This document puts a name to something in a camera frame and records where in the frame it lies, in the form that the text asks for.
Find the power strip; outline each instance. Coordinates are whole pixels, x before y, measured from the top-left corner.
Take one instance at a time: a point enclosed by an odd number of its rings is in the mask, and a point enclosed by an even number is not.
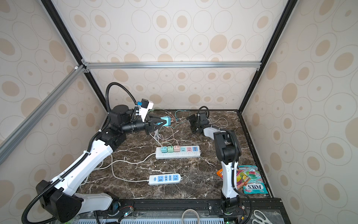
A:
[[[199,146],[163,146],[155,150],[156,159],[179,159],[200,157]]]
[[[168,173],[149,176],[149,185],[159,184],[178,184],[182,180],[182,176],[178,173]]]

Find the beige wallpaper with circles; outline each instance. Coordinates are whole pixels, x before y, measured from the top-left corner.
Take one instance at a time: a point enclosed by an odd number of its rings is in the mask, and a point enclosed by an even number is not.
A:
[[[106,112],[81,75],[0,165],[0,223],[20,224],[36,185],[65,170],[88,146]],[[37,202],[32,221],[50,218]]]
[[[89,62],[260,61],[287,0],[53,0]]]
[[[75,64],[35,0],[0,1],[0,144]]]
[[[92,70],[103,94],[111,82],[123,84],[136,98],[153,101],[154,108],[238,109],[256,68],[107,69]],[[120,87],[110,89],[110,104],[133,108],[132,99]]]
[[[358,220],[358,1],[302,0],[244,110],[292,223]]]

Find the scissors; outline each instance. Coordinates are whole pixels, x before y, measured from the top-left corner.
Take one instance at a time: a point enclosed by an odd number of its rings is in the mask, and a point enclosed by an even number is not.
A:
[[[256,214],[256,212],[260,212],[261,215],[265,218],[261,218],[259,215]],[[273,224],[272,222],[270,222],[270,220],[260,211],[260,210],[255,210],[253,211],[253,215],[256,217],[256,219],[252,220],[252,224],[254,224],[254,222],[259,223],[259,224]]]

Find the patterned wall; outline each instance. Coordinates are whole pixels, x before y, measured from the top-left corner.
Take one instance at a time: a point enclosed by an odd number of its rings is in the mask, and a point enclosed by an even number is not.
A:
[[[356,223],[358,1],[302,0],[244,110],[292,223]]]
[[[110,82],[123,84],[140,101],[153,101],[154,108],[237,109],[250,85],[255,68],[202,68],[202,69],[108,69],[93,70],[103,94]],[[112,86],[110,104],[133,101],[121,88]]]
[[[100,129],[106,112],[81,75],[0,165],[0,224],[19,224],[35,186],[65,170]],[[32,221],[50,218],[37,202]]]
[[[89,62],[260,61],[287,0],[53,0]]]
[[[0,144],[75,64],[36,1],[0,1]]]

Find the marble table surface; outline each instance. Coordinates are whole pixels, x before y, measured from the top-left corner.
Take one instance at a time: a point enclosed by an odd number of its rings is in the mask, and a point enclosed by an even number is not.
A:
[[[163,115],[164,111],[153,113]],[[179,119],[185,120],[189,112],[178,112]],[[239,165],[255,165],[254,159],[247,144],[247,140],[241,128],[236,111],[211,111],[210,118],[213,122],[219,118],[226,118],[228,129],[235,131],[240,142],[242,155]],[[226,121],[218,120],[216,125],[224,127]],[[218,199],[221,196],[222,179],[216,174],[221,169],[221,163],[216,158],[214,142],[203,135],[196,136],[190,130],[189,122],[179,124],[175,129],[162,128],[160,134],[163,138],[172,135],[182,146],[199,145],[201,157],[182,159],[156,159],[150,156],[145,162],[131,165],[125,162],[113,164],[113,172],[117,177],[126,180],[146,180],[149,175],[180,173],[183,180],[179,184],[149,186],[148,182],[125,182],[116,179],[112,175],[111,167],[103,170],[93,171],[85,185],[78,189],[79,193],[95,194],[111,192],[120,199]],[[127,140],[112,153],[113,161],[126,160],[138,162],[144,160],[148,155],[155,152],[158,143],[144,131],[137,134],[127,134]],[[102,167],[111,163],[111,157],[107,157]],[[265,194],[251,194],[251,198],[267,198]]]

